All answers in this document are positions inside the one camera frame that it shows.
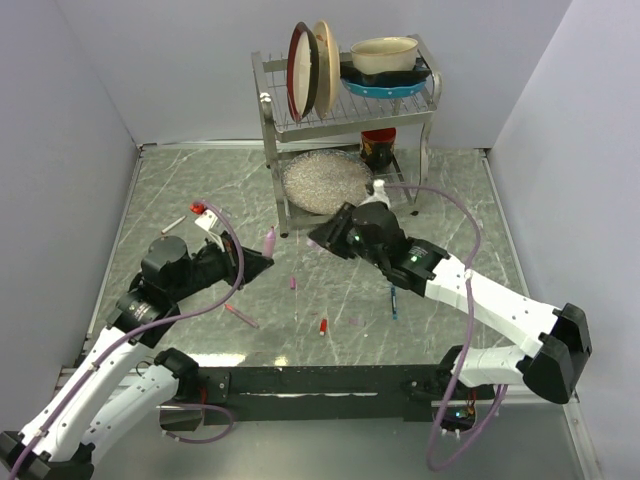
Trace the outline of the clear pen cap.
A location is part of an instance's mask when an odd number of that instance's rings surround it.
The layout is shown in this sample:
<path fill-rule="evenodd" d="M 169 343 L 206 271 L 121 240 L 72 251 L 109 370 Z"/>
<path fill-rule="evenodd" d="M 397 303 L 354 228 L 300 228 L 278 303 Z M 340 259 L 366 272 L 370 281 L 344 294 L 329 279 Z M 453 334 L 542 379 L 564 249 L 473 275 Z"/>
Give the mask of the clear pen cap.
<path fill-rule="evenodd" d="M 160 230 L 160 234 L 161 235 L 167 235 L 171 230 L 173 230 L 178 225 L 180 225 L 182 222 L 184 222 L 185 219 L 186 219 L 186 215 L 183 215 L 183 216 L 179 217 L 178 219 L 176 219 L 173 222 L 171 222 L 169 225 L 167 225 L 164 228 L 162 228 Z"/>

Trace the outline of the purple highlighter cap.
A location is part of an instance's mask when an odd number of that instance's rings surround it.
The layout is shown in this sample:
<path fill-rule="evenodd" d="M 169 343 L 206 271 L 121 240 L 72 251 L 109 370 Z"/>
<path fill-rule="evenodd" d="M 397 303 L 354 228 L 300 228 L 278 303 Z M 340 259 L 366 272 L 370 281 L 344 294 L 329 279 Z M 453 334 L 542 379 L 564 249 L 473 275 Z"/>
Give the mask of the purple highlighter cap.
<path fill-rule="evenodd" d="M 316 242 L 314 242 L 311 239 L 307 239 L 306 243 L 307 243 L 307 246 L 309 246 L 310 248 L 312 248 L 312 249 L 314 249 L 316 251 L 322 251 L 323 250 L 323 248 L 320 245 L 318 245 Z"/>

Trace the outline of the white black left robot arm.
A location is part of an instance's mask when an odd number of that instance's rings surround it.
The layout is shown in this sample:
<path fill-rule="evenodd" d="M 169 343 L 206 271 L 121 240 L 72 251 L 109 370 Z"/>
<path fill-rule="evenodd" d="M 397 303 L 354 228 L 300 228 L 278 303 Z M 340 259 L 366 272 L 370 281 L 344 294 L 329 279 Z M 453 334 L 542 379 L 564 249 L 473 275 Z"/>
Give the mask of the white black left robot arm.
<path fill-rule="evenodd" d="M 19 431 L 1 434 L 12 479 L 88 479 L 106 451 L 146 413 L 168 404 L 205 410 L 199 365 L 168 348 L 120 394 L 114 391 L 177 322 L 179 302 L 224 281 L 239 289 L 273 266 L 271 251 L 239 245 L 228 232 L 190 253 L 184 240 L 154 240 L 90 353 L 63 388 Z"/>

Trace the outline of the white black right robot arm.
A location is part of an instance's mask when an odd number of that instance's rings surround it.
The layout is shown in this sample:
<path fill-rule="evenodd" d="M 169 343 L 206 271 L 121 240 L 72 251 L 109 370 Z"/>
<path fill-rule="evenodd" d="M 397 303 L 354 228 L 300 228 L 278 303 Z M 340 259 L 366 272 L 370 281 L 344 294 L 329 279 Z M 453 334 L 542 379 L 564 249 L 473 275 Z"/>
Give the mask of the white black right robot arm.
<path fill-rule="evenodd" d="M 510 340 L 507 347 L 453 348 L 437 375 L 439 390 L 460 398 L 483 385 L 524 385 L 566 404 L 592 354 L 586 313 L 519 294 L 466 267 L 445 249 L 410 237 L 382 202 L 344 204 L 309 239 L 344 259 L 359 257 L 394 286 L 449 305 Z"/>

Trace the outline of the purple highlighter pen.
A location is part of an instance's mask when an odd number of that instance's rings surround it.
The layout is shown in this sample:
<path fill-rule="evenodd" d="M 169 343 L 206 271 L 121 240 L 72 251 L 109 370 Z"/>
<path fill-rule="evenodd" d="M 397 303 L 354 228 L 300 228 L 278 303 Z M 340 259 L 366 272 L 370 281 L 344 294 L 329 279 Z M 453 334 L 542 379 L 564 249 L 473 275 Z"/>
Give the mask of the purple highlighter pen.
<path fill-rule="evenodd" d="M 264 238 L 262 255 L 267 258 L 272 258 L 274 253 L 275 243 L 276 243 L 276 232 L 275 232 L 275 228 L 271 226 Z"/>

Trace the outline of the blue pen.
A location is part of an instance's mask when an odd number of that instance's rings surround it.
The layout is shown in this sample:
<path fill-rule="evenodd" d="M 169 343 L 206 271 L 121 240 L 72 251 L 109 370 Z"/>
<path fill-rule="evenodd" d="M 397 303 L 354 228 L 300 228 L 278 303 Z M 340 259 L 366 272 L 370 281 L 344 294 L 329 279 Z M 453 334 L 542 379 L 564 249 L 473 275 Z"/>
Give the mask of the blue pen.
<path fill-rule="evenodd" d="M 398 320 L 397 292 L 396 287 L 390 287 L 391 312 L 393 320 Z"/>

